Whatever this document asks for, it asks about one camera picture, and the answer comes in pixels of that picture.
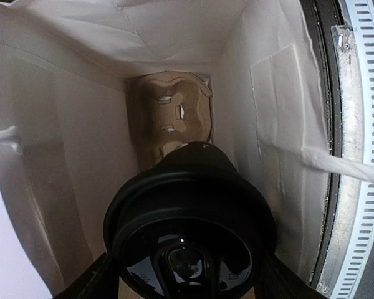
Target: cardboard insert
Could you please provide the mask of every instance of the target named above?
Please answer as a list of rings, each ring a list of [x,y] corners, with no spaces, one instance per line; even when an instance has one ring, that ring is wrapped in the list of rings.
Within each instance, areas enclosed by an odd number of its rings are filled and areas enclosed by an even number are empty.
[[[162,72],[131,79],[129,87],[130,137],[142,171],[184,143],[208,141],[212,92],[200,78]]]

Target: white fabric bag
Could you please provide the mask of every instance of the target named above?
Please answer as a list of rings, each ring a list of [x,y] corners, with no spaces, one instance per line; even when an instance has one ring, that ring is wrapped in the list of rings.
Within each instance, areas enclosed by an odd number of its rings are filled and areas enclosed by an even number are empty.
[[[18,0],[0,4],[0,131],[17,128],[0,135],[17,149],[0,146],[0,188],[53,295],[105,251],[105,211],[139,172],[125,80],[164,70],[211,77],[213,143],[267,199],[277,255],[308,280],[329,171],[374,182],[374,169],[329,155],[299,0]]]

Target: black cylindrical object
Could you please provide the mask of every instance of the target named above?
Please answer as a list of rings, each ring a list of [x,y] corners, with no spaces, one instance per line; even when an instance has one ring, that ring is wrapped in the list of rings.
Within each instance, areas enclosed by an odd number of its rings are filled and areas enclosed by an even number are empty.
[[[104,239],[144,298],[239,298],[277,234],[266,201],[227,156],[189,143],[119,190]]]

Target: white string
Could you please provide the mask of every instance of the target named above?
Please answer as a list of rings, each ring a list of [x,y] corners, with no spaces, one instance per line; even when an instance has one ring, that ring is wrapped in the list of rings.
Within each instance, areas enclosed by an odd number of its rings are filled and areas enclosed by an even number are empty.
[[[329,173],[339,173],[365,182],[374,183],[374,167],[331,156],[315,149],[302,149],[302,162],[307,166]]]
[[[17,153],[22,154],[21,137],[16,126],[0,131],[1,145],[11,145]]]

